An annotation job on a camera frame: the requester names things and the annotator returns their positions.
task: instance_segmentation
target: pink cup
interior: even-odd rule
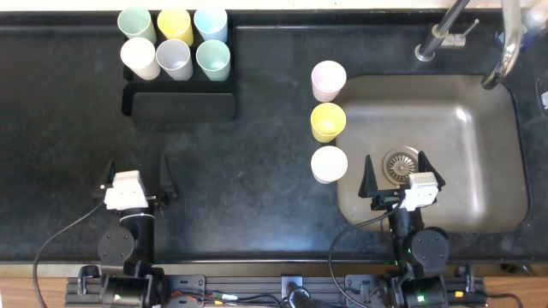
[[[323,61],[312,70],[312,92],[322,103],[331,102],[346,83],[346,71],[335,61]]]

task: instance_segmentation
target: wooden surface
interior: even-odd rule
[[[66,278],[41,278],[40,290],[50,308],[63,307]],[[548,308],[548,277],[487,277],[489,293],[514,293],[521,298],[524,307]],[[1,278],[2,308],[39,307],[31,278]],[[513,299],[491,299],[490,307],[516,308]]]

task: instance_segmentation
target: stainless steel sink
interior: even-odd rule
[[[338,203],[352,223],[379,216],[358,197],[371,155],[378,188],[396,186],[424,151],[447,185],[422,209],[426,226],[451,232],[504,232],[527,216],[528,200],[512,97],[487,91],[480,76],[361,76],[336,103],[347,125],[337,146],[348,157]],[[379,230],[380,223],[369,229]]]

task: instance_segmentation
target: soap bottle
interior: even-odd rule
[[[548,21],[548,0],[535,4],[522,16],[521,51],[529,48],[535,40],[548,32],[546,21]],[[500,33],[497,38],[500,43],[504,44],[504,32]]]

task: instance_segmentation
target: sink drain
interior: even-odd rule
[[[383,171],[386,178],[396,185],[405,184],[409,175],[417,172],[418,153],[409,146],[402,146],[386,153],[383,160]]]

